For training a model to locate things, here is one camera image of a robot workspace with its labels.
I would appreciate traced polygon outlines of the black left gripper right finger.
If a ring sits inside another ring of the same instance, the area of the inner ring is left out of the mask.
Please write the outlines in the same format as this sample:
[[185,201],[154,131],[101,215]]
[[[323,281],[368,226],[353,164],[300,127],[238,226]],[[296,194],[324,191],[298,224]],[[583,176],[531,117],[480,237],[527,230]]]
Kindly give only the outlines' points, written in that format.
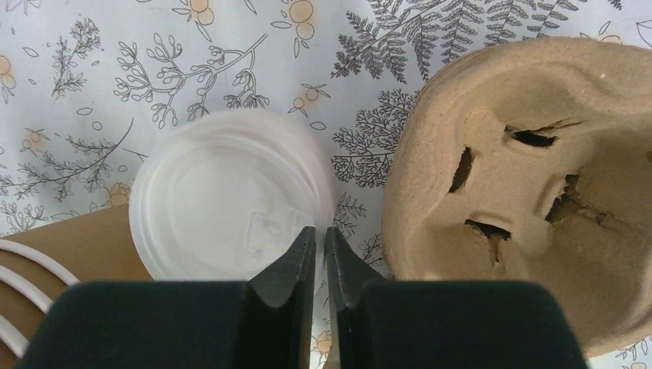
[[324,249],[332,333],[329,362],[338,368],[367,368],[371,342],[362,301],[364,287],[385,278],[354,252],[339,228],[327,229]]

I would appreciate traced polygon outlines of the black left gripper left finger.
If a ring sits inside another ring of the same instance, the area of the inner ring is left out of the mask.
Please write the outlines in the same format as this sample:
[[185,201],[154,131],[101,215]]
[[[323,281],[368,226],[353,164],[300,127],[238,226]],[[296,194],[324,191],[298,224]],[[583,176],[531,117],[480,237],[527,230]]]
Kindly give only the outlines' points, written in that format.
[[248,282],[235,344],[236,368],[308,368],[316,230],[305,227],[289,249]]

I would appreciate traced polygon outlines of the stack of white cup lids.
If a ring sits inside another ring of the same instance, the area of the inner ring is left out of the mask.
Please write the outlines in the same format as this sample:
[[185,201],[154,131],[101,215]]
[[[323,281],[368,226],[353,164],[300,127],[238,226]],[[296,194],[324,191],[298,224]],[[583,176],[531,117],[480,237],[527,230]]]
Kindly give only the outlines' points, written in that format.
[[138,169],[128,219],[153,279],[249,280],[303,228],[322,236],[337,204],[328,151],[311,129],[241,109],[164,136]]

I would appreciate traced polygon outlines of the brown pulp cup carrier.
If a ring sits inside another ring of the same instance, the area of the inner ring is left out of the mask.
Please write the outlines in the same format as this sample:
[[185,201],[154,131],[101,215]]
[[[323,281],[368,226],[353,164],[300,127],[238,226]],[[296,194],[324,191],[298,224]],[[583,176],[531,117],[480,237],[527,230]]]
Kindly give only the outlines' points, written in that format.
[[651,51],[591,38],[495,45],[421,89],[386,185],[403,281],[546,288],[584,353],[651,332]]

